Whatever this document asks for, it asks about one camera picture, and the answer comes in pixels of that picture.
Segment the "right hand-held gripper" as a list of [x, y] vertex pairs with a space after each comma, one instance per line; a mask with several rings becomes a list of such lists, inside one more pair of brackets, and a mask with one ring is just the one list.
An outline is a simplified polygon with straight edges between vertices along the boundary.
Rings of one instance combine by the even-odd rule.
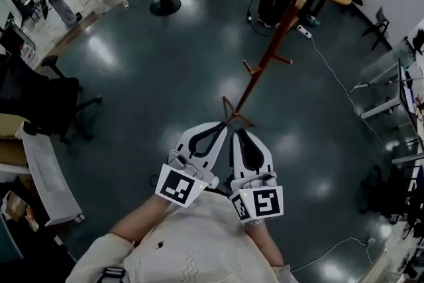
[[284, 214], [283, 187], [277, 185], [272, 154], [256, 135], [244, 129], [232, 134], [230, 167], [234, 180], [229, 199], [241, 223], [260, 223]]

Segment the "red-brown wooden coat rack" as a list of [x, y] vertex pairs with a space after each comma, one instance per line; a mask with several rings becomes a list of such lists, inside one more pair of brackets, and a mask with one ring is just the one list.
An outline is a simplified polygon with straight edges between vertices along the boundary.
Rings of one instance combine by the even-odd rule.
[[241, 119], [243, 120], [247, 125], [253, 127], [254, 123], [250, 120], [248, 120], [245, 116], [241, 114], [241, 109], [243, 105], [246, 103], [246, 100], [248, 99], [249, 95], [252, 93], [252, 90], [255, 88], [256, 84], [258, 83], [259, 79], [261, 78], [262, 74], [264, 73], [265, 69], [267, 68], [268, 64], [271, 60], [277, 60], [281, 61], [285, 64], [291, 65], [293, 61], [289, 58], [286, 58], [285, 56], [279, 56], [277, 54], [278, 47], [280, 43], [283, 41], [283, 39], [286, 37], [289, 30], [294, 27], [294, 25], [297, 22], [297, 14], [300, 10], [297, 10], [295, 8], [296, 0], [291, 0], [288, 9], [286, 10], [286, 13], [277, 28], [277, 31], [275, 35], [272, 37], [271, 42], [269, 46], [267, 47], [262, 59], [260, 60], [259, 64], [255, 68], [251, 68], [246, 60], [243, 60], [243, 64], [245, 68], [247, 69], [249, 75], [250, 75], [250, 81], [242, 94], [241, 98], [239, 99], [238, 103], [234, 106], [226, 97], [223, 97], [223, 103], [224, 108], [229, 109], [231, 114], [225, 121], [226, 125], [230, 125], [233, 120], [235, 119]]

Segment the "black swivel chair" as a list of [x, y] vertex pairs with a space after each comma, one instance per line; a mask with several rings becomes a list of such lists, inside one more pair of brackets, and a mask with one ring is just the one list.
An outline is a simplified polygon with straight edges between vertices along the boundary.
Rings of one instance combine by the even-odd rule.
[[386, 219], [406, 216], [410, 225], [424, 223], [424, 166], [418, 166], [414, 178], [404, 176], [397, 166], [390, 168], [388, 179], [383, 180], [382, 169], [374, 167], [376, 182], [361, 181], [366, 194], [366, 206], [359, 209], [364, 215], [369, 211], [378, 212]]

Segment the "black office chair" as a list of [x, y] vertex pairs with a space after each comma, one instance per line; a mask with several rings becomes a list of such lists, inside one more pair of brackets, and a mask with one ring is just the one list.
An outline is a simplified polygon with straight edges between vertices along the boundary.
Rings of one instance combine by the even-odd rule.
[[57, 55], [47, 56], [41, 66], [51, 68], [57, 78], [49, 78], [32, 70], [19, 56], [0, 54], [0, 113], [25, 119], [23, 130], [38, 134], [58, 135], [69, 144], [66, 133], [74, 125], [80, 135], [91, 140], [77, 118], [77, 112], [102, 102], [101, 96], [78, 103], [83, 87], [77, 78], [67, 78], [57, 68]]

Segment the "brown cardboard box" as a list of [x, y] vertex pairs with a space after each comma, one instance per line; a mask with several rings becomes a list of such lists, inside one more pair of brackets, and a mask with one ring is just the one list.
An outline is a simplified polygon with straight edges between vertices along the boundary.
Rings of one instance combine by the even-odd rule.
[[23, 142], [19, 139], [0, 139], [0, 163], [27, 167], [27, 158]]

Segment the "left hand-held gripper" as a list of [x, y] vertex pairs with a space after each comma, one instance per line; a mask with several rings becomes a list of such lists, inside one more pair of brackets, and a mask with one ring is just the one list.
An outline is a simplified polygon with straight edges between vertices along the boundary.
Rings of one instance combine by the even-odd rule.
[[[202, 123], [186, 130], [163, 164], [155, 194], [181, 207], [189, 207], [207, 188], [215, 189], [219, 178], [211, 169], [227, 136], [224, 122]], [[193, 156], [193, 161], [186, 156]]]

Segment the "grey chair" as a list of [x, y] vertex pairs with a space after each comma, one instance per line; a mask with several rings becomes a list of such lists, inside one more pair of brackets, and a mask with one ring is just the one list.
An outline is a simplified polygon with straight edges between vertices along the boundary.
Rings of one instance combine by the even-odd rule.
[[383, 43], [388, 50], [392, 49], [392, 46], [387, 40], [386, 35], [388, 34], [388, 27], [390, 25], [389, 20], [386, 18], [383, 10], [383, 6], [381, 6], [376, 14], [375, 14], [376, 22], [369, 26], [361, 35], [361, 37], [365, 37], [370, 33], [374, 33], [376, 35], [376, 40], [373, 43], [371, 50], [375, 50], [376, 47]]

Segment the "white desk frame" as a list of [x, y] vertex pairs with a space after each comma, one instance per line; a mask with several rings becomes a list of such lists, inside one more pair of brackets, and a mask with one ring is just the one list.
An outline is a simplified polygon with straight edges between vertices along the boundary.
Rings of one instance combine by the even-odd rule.
[[380, 72], [371, 80], [358, 82], [351, 92], [362, 88], [382, 87], [393, 89], [392, 96], [385, 96], [384, 100], [376, 104], [372, 109], [360, 114], [362, 119], [371, 118], [383, 112], [390, 111], [396, 107], [401, 107], [408, 115], [414, 115], [417, 109], [413, 87], [424, 81], [424, 71], [414, 63], [404, 66], [400, 59], [390, 67]]

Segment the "white cabinet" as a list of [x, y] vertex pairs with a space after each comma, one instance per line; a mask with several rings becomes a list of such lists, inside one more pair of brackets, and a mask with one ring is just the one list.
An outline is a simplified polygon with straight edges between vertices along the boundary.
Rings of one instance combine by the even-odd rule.
[[23, 127], [16, 133], [23, 142], [34, 185], [49, 220], [45, 226], [65, 223], [82, 214], [56, 158], [50, 137], [30, 135]]

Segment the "person's cream shirt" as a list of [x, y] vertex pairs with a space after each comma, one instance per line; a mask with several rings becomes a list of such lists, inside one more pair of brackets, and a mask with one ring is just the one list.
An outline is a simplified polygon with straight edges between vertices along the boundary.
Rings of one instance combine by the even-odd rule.
[[271, 267], [228, 198], [203, 192], [171, 203], [141, 242], [108, 232], [77, 261], [66, 283], [298, 283], [288, 264]]

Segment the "person's left forearm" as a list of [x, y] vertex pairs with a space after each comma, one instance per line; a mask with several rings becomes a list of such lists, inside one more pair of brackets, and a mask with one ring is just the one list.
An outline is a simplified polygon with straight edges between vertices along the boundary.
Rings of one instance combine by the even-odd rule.
[[130, 242], [141, 242], [161, 221], [170, 205], [170, 201], [154, 194], [116, 223], [110, 233]]

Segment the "open cardboard box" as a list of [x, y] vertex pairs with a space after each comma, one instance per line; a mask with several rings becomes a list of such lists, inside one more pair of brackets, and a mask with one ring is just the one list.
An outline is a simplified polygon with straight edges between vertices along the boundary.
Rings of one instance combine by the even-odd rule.
[[8, 220], [18, 221], [24, 216], [27, 208], [27, 203], [20, 198], [16, 193], [8, 191], [5, 197], [2, 199], [0, 211]]

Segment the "white power strip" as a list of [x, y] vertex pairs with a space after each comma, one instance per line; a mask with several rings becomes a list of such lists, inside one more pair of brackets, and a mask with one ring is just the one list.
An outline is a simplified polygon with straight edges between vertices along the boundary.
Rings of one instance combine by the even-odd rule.
[[296, 30], [300, 32], [306, 39], [312, 39], [312, 34], [302, 25], [297, 25]]

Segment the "person's right forearm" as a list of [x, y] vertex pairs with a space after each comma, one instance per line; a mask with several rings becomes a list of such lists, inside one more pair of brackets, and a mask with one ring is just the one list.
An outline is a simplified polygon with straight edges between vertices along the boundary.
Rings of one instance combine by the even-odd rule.
[[271, 237], [265, 221], [260, 225], [244, 225], [246, 234], [251, 238], [271, 267], [284, 267], [282, 254]]

